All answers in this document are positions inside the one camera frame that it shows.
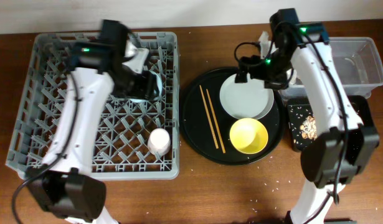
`round tray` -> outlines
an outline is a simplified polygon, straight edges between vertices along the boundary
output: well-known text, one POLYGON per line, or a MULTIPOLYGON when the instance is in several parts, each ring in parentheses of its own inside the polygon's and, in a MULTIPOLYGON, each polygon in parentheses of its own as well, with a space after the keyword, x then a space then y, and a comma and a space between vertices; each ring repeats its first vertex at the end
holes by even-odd
POLYGON ((219 164, 244 165, 256 162, 276 148, 281 141, 286 123, 285 107, 277 91, 274 91, 275 102, 269 113, 259 119, 268 131, 268 143, 266 147, 256 154, 242 154, 237 151, 230 142, 230 128, 237 121, 223 109, 220 103, 220 88, 223 82, 231 75, 237 73, 237 67, 218 68, 211 70, 192 81, 182 92, 180 111, 180 130, 187 143, 199 154, 219 164), (201 97, 199 85, 202 87, 215 130, 219 148, 215 148, 212 133, 210 131, 204 102, 201 97), (214 107, 217 123, 222 136, 225 153, 220 147, 219 138, 215 128, 209 101, 206 95, 209 90, 212 105, 214 107))

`white plate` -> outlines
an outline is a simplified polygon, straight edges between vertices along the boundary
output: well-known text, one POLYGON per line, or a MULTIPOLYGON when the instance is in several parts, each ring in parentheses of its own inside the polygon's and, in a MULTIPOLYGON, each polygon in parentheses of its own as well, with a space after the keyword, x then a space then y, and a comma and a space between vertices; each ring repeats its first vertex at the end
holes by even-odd
POLYGON ((260 119, 273 106, 273 90, 265 89, 264 81, 251 79, 249 74, 247 79, 247 83, 235 83, 235 74, 226 79, 220 88, 220 103, 234 118, 260 119))

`white wall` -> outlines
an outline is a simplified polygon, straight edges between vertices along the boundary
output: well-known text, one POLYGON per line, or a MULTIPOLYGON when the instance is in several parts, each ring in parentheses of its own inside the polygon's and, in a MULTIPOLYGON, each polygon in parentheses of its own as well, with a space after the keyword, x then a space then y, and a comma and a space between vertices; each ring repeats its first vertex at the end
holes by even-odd
POLYGON ((130 28, 267 23, 288 7, 301 21, 383 18, 383 0, 0 0, 0 34, 96 30, 101 19, 130 28))

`white object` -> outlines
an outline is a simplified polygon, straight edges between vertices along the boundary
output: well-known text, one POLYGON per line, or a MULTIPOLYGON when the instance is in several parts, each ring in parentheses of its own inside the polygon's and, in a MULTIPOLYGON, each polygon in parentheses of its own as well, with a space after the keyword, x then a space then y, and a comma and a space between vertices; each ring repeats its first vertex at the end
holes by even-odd
MULTIPOLYGON (((343 188, 345 188, 345 185, 338 184, 337 192, 339 193, 343 188)), ((332 192, 333 189, 333 184, 326 185, 323 189, 318 189, 314 183, 305 180, 298 202, 291 210, 292 222, 304 223, 315 215, 321 207, 321 204, 325 201, 327 194, 332 192)), ((333 202, 334 199, 330 197, 320 214, 314 220, 310 221, 309 224, 324 223, 324 218, 333 202)))
MULTIPOLYGON (((338 97, 332 86, 327 74, 321 69, 320 62, 314 53, 311 44, 307 44, 305 48, 296 48, 291 63, 298 70, 298 76, 305 84, 308 94, 309 103, 313 114, 316 118, 317 135, 329 131, 332 127, 337 127, 340 131, 344 130, 343 119, 339 108, 338 97)), ((321 57, 329 68, 336 85, 341 92, 342 101, 348 114, 349 130, 359 128, 359 124, 363 124, 361 118, 356 114, 345 91, 342 87, 338 73, 335 69, 333 57, 331 55, 331 46, 324 43, 315 43, 321 57)))
MULTIPOLYGON (((78 97, 82 101, 79 101, 77 120, 67 147, 67 156, 61 158, 51 170, 70 172, 71 168, 77 168, 79 174, 90 175, 98 123, 114 83, 107 72, 100 75, 92 68, 76 68, 72 72, 72 77, 77 82, 78 97)), ((57 132, 42 160, 43 164, 50 164, 57 158, 69 135, 75 112, 75 100, 73 100, 75 90, 72 79, 68 79, 67 89, 57 132)))
MULTIPOLYGON (((313 110, 317 135, 329 131, 332 127, 337 127, 339 130, 344 130, 343 120, 339 117, 341 112, 339 110, 338 96, 332 86, 327 74, 321 69, 321 64, 313 50, 311 44, 307 44, 305 48, 296 48, 294 51, 291 63, 293 68, 299 71, 298 76, 305 84, 308 99, 313 110)), ((336 72, 333 57, 331 54, 331 46, 324 45, 324 43, 316 43, 323 61, 329 68, 332 77, 336 83, 337 88, 341 92, 341 98, 348 114, 347 122, 348 129, 353 130, 359 128, 359 124, 363 124, 361 118, 356 114, 345 91, 339 80, 338 73, 336 72)), ((339 184, 338 192, 345 186, 339 184)), ((309 220, 319 210, 324 202, 324 199, 329 191, 334 189, 333 185, 327 185, 323 189, 317 189, 314 183, 306 180, 303 187, 300 199, 295 207, 291 210, 291 219, 293 223, 304 223, 309 220)), ((333 202, 330 198, 321 213, 313 219, 310 224, 321 224, 324 222, 325 215, 333 202)))
POLYGON ((127 62, 123 62, 122 65, 129 67, 137 74, 141 74, 143 72, 144 63, 148 57, 149 50, 146 48, 138 48, 137 52, 134 51, 135 46, 128 40, 126 43, 125 55, 132 55, 133 58, 127 62))
MULTIPOLYGON (((292 69, 289 69, 288 71, 286 71, 286 78, 290 78, 291 77, 291 74, 292 74, 292 69)), ((296 71, 296 69, 293 70, 293 75, 292 75, 292 78, 290 80, 290 83, 288 84, 289 85, 294 85, 296 83, 296 78, 298 78, 298 71, 296 71)))
POLYGON ((263 81, 251 79, 249 74, 247 83, 235 83, 235 76, 227 78, 220 88, 223 109, 237 119, 264 117, 273 106, 273 90, 265 89, 263 81))
MULTIPOLYGON (((262 34, 260 34, 258 41, 260 45, 260 58, 264 59, 268 53, 271 44, 271 41, 268 40, 268 32, 263 31, 262 34)), ((273 43, 272 51, 270 53, 273 53, 274 51, 276 51, 276 45, 273 43)))
POLYGON ((148 138, 148 150, 154 154, 163 156, 169 152, 171 146, 171 137, 163 128, 156 128, 151 132, 148 138))
MULTIPOLYGON (((85 220, 81 218, 66 218, 65 221, 73 224, 90 224, 85 222, 85 220)), ((114 220, 111 215, 108 213, 108 210, 104 207, 102 213, 98 218, 93 220, 92 224, 119 224, 116 220, 114 220)))

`yellow bowl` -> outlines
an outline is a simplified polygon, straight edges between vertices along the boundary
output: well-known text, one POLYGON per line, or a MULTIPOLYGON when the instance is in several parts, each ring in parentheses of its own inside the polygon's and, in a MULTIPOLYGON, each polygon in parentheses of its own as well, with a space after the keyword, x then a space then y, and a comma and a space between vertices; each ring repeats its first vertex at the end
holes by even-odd
POLYGON ((231 127, 230 141, 239 152, 255 154, 266 147, 268 133, 261 122, 252 118, 244 118, 236 121, 231 127))

